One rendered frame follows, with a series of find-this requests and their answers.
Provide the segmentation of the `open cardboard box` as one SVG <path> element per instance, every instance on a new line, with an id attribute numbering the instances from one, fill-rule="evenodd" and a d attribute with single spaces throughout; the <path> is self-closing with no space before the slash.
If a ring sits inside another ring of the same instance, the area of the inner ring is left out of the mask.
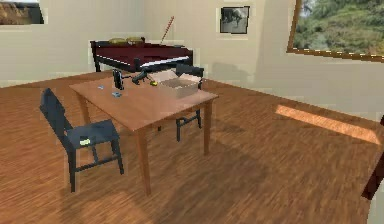
<path id="1" fill-rule="evenodd" d="M 182 73 L 180 76 L 172 69 L 150 73 L 149 78 L 168 96 L 180 99 L 198 91 L 200 77 Z"/>

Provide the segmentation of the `dark blue chair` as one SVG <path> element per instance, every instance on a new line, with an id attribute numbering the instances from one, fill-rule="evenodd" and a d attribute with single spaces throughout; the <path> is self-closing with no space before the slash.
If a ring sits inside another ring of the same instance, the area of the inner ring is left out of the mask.
<path id="1" fill-rule="evenodd" d="M 64 106 L 50 88 L 46 88 L 42 92 L 39 109 L 66 151 L 69 182 L 72 192 L 76 190 L 76 174 L 86 169 L 117 161 L 120 174 L 124 173 L 119 145 L 120 136 L 111 120 L 103 120 L 73 127 L 65 116 Z M 91 143 L 86 146 L 81 146 L 79 142 L 83 139 L 90 139 Z M 105 159 L 100 159 L 96 146 L 106 142 L 109 142 L 111 145 L 112 155 Z M 76 151 L 87 147 L 91 148 L 94 161 L 78 167 Z"/>
<path id="2" fill-rule="evenodd" d="M 185 65 L 185 64 L 177 64 L 176 67 L 174 69 L 172 69 L 172 70 L 174 70 L 178 76 L 180 76 L 182 73 L 186 73 L 186 74 L 190 74 L 190 75 L 193 75 L 193 76 L 200 77 L 201 81 L 198 84 L 198 90 L 201 89 L 202 78 L 203 78 L 203 73 L 204 73 L 204 69 L 203 68 L 195 67 L 195 66 L 190 66 L 190 65 Z M 171 100 L 176 100 L 177 99 L 177 98 L 168 96 L 163 91 L 161 91 L 161 94 L 164 95 L 166 98 L 171 99 Z"/>

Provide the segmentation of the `brown wooden table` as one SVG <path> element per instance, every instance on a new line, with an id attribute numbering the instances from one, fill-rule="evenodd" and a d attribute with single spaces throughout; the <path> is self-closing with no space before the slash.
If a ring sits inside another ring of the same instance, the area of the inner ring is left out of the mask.
<path id="1" fill-rule="evenodd" d="M 71 85 L 80 103 L 84 122 L 90 122 L 87 102 L 94 105 L 135 136 L 138 161 L 144 190 L 151 194 L 150 168 L 148 160 L 146 133 L 151 128 L 161 126 L 166 120 L 174 120 L 197 109 L 204 110 L 204 154 L 209 154 L 210 128 L 213 101 L 218 95 L 198 90 L 196 93 L 176 100 L 166 98 L 158 87 L 148 83 L 135 85 L 131 81 L 124 82 L 121 97 L 112 96 L 116 91 L 113 78 L 107 77 Z"/>

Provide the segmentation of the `black spray gun tool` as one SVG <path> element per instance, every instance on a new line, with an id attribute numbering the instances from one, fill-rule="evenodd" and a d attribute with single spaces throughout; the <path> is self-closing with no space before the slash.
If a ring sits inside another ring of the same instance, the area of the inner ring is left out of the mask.
<path id="1" fill-rule="evenodd" d="M 130 79 L 134 84 L 139 85 L 140 81 L 144 80 L 146 77 L 147 77 L 147 71 L 143 69 L 138 75 L 130 76 Z"/>

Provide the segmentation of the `dark red bed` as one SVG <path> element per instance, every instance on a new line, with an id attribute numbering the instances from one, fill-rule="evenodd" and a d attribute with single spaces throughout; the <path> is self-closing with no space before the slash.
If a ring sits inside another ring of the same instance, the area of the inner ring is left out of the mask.
<path id="1" fill-rule="evenodd" d="M 163 67 L 175 67 L 177 63 L 193 65 L 193 51 L 184 46 L 167 46 L 147 43 L 142 37 L 139 43 L 112 44 L 109 41 L 91 41 L 95 69 L 100 72 L 100 64 L 109 65 L 127 72 L 139 72 L 142 65 L 172 59 Z"/>

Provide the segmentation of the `black upright gadget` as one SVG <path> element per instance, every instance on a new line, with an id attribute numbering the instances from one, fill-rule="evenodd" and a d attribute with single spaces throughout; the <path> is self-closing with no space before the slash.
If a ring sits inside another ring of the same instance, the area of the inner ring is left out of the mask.
<path id="1" fill-rule="evenodd" d="M 114 80 L 114 85 L 117 89 L 119 90 L 123 90 L 124 89 L 124 86 L 123 86 L 123 77 L 122 77 L 122 73 L 117 70 L 117 69 L 114 69 L 112 71 L 112 74 L 113 74 L 113 80 Z"/>

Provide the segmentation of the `red striped stick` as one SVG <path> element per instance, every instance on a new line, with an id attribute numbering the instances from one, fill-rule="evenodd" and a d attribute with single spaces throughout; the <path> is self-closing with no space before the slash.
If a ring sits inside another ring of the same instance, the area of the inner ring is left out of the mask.
<path id="1" fill-rule="evenodd" d="M 162 38 L 161 38 L 160 45 L 163 44 L 163 42 L 164 42 L 164 40 L 165 40 L 165 38 L 166 38 L 166 36 L 167 36 L 167 34 L 168 34 L 172 24 L 173 24 L 174 19 L 175 19 L 175 16 L 171 16 L 170 17 L 170 20 L 169 20 L 169 22 L 168 22 L 168 24 L 166 26 L 166 29 L 164 31 L 164 34 L 163 34 Z"/>

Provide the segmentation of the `black framed grey picture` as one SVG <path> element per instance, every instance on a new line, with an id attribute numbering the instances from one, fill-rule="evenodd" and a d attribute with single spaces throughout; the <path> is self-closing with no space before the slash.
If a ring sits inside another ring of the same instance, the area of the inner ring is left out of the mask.
<path id="1" fill-rule="evenodd" d="M 220 9 L 220 32 L 246 34 L 248 32 L 249 6 L 222 7 Z"/>

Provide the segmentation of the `wood framed window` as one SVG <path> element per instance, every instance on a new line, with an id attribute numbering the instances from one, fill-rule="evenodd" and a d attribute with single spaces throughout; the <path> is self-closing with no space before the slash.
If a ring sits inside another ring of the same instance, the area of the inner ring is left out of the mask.
<path id="1" fill-rule="evenodd" d="M 384 0 L 295 0 L 286 52 L 384 63 Z"/>

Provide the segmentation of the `brown framed landscape picture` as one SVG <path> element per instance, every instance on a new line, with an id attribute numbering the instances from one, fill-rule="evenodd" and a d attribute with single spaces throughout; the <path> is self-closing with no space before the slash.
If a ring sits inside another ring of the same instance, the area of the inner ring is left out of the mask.
<path id="1" fill-rule="evenodd" d="M 0 0 L 0 25 L 43 23 L 40 0 Z"/>

